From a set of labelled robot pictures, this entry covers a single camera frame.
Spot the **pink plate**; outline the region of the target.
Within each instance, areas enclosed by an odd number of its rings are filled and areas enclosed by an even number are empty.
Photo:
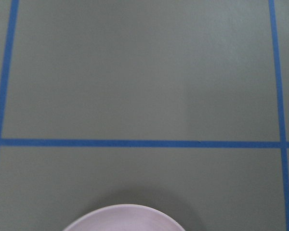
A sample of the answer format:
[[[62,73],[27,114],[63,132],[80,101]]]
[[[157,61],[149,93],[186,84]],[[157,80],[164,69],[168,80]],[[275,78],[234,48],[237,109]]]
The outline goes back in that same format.
[[[72,222],[66,231],[183,231],[165,213],[144,205],[110,205]]]

